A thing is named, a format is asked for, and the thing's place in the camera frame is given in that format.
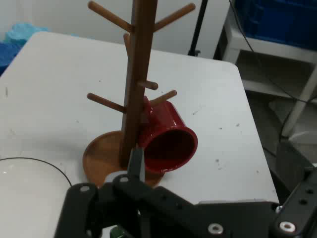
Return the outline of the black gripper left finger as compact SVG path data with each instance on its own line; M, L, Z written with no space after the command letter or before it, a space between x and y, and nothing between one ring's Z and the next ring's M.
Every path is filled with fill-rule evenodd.
M197 208L163 188L144 183L144 152L131 150L128 169L101 188L71 186L54 236L100 238L103 229L119 226L129 238L196 238Z

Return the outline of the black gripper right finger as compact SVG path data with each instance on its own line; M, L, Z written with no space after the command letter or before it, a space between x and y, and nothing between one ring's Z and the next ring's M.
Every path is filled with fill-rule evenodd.
M317 236L317 169L305 172L270 225L272 238L315 238Z

